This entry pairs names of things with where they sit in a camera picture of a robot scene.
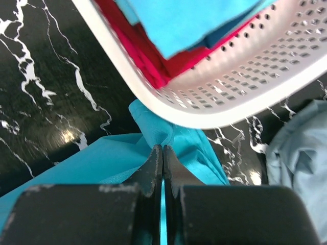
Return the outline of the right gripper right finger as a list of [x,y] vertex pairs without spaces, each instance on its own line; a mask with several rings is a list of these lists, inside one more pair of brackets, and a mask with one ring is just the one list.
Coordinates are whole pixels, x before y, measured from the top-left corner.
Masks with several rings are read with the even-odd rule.
[[280,186],[206,185],[163,150],[168,244],[319,244],[298,195]]

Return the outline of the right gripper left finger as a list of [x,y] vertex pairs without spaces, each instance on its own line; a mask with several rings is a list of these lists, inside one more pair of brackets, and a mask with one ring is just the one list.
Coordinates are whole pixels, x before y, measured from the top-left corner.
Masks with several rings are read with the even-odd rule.
[[162,147],[122,184],[36,185],[6,220],[1,244],[160,244]]

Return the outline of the teal t shirt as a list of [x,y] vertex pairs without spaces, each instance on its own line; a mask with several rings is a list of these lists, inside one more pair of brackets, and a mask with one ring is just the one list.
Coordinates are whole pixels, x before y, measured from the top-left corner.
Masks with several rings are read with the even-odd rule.
[[[16,201],[36,185],[122,184],[147,161],[154,146],[170,146],[179,162],[208,185],[229,181],[203,131],[177,126],[156,116],[140,101],[129,106],[138,133],[105,136],[1,198],[1,234]],[[165,184],[161,180],[160,242],[166,241]]]

